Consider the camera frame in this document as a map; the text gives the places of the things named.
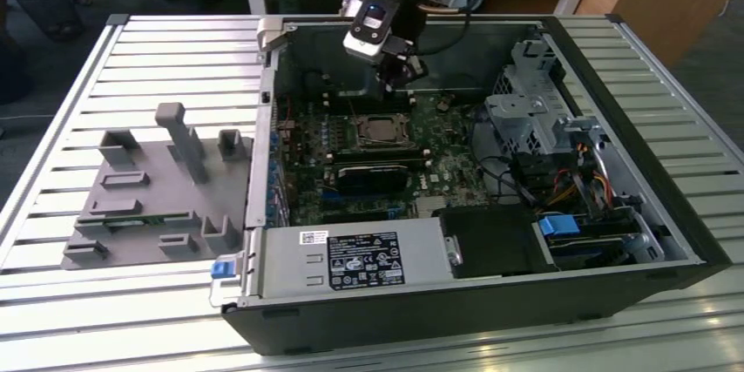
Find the barcode sticker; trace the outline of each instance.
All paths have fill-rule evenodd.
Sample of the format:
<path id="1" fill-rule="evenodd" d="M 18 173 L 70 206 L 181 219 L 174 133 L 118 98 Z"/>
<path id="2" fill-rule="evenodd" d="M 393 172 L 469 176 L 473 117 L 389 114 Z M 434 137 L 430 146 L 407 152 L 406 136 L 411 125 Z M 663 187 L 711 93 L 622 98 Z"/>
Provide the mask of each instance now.
<path id="1" fill-rule="evenodd" d="M 301 231 L 299 244 L 325 244 L 327 231 Z"/>

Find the slotted aluminum table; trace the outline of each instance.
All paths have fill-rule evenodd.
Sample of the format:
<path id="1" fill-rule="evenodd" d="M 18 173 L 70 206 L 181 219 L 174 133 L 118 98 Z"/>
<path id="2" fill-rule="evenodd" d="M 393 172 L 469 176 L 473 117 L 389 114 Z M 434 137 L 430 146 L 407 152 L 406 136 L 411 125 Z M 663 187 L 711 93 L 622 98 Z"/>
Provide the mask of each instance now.
<path id="1" fill-rule="evenodd" d="M 744 156 L 623 24 L 561 18 L 734 266 L 613 318 L 261 357 L 207 302 L 210 261 L 58 270 L 106 128 L 162 140 L 179 101 L 201 138 L 250 136 L 257 17 L 129 17 L 105 27 L 0 214 L 0 370 L 689 370 L 744 361 Z M 569 85 L 585 113 L 581 89 Z M 226 288 L 225 297 L 235 288 Z"/>

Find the motherboard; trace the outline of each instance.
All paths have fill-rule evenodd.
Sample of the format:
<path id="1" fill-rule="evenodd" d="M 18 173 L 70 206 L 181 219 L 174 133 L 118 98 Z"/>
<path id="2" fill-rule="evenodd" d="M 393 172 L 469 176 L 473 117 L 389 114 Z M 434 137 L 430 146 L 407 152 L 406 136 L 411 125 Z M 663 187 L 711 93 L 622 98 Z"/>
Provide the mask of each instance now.
<path id="1" fill-rule="evenodd" d="M 383 104 L 322 99 L 289 98 L 277 123 L 290 225 L 423 218 L 487 202 L 467 148 L 471 105 L 445 91 Z"/>

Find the metal bracket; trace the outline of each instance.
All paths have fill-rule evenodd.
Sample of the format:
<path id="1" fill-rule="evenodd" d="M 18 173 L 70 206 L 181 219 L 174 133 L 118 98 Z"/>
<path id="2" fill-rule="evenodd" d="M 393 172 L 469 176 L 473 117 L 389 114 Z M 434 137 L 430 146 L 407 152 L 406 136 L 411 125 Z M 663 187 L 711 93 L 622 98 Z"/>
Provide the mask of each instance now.
<path id="1" fill-rule="evenodd" d="M 273 50 L 285 42 L 283 18 L 263 17 L 258 21 L 255 29 L 255 39 L 258 40 L 258 49 L 261 52 Z"/>

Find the blue latch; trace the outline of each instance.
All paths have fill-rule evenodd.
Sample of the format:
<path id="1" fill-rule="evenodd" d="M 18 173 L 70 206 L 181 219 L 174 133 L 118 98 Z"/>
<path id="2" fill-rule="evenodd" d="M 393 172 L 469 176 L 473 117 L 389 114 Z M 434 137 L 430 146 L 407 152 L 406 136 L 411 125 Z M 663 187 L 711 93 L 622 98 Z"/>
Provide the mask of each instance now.
<path id="1" fill-rule="evenodd" d="M 234 277 L 234 260 L 218 260 L 211 264 L 211 279 L 226 279 Z"/>
<path id="2" fill-rule="evenodd" d="M 573 215 L 547 215 L 537 224 L 542 235 L 569 235 L 578 234 L 578 225 Z"/>

